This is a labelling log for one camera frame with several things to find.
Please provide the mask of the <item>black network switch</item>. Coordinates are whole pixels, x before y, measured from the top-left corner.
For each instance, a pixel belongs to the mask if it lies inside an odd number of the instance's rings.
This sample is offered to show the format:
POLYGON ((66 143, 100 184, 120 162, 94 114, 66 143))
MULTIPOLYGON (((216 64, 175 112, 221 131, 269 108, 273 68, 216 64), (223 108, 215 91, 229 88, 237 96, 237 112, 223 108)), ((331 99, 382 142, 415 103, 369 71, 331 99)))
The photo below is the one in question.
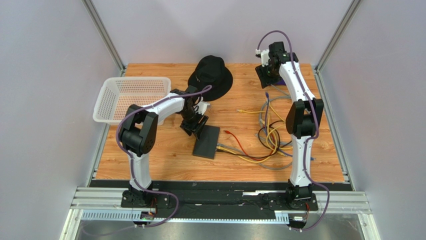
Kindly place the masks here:
POLYGON ((221 128, 218 126, 206 125, 200 139, 197 139, 194 144, 192 155, 200 158, 213 160, 216 155, 221 128))

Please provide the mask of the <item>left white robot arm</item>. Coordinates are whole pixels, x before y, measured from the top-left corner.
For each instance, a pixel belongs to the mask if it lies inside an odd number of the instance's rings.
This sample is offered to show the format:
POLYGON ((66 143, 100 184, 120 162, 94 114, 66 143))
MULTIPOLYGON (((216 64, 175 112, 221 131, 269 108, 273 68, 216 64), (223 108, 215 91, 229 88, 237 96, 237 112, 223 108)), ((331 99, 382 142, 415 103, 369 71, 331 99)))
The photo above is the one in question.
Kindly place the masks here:
POLYGON ((156 142, 158 123, 173 114, 181 115, 180 128, 199 140, 208 120, 205 115, 208 104, 203 101, 203 94, 211 89, 211 85, 201 91, 194 86, 189 86, 185 91, 174 89, 154 103, 144 106, 132 104, 127 109, 115 138, 129 160, 130 186, 123 193, 128 202, 147 206, 155 195, 161 194, 153 190, 149 167, 149 155, 156 142))

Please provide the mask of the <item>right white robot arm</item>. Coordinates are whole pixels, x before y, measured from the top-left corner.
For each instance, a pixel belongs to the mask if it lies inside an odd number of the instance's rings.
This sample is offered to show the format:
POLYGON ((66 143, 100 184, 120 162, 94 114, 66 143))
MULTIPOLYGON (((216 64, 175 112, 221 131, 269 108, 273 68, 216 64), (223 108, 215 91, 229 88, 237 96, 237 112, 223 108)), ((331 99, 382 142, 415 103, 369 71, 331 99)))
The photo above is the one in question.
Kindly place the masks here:
POLYGON ((317 136, 324 110, 322 99, 310 91, 300 70, 296 54, 285 50, 282 41, 273 42, 266 50, 256 50, 261 64, 255 68, 262 88, 283 80, 292 105, 285 120, 292 142, 292 170, 285 190, 285 203, 298 209, 313 197, 310 178, 312 144, 317 136))

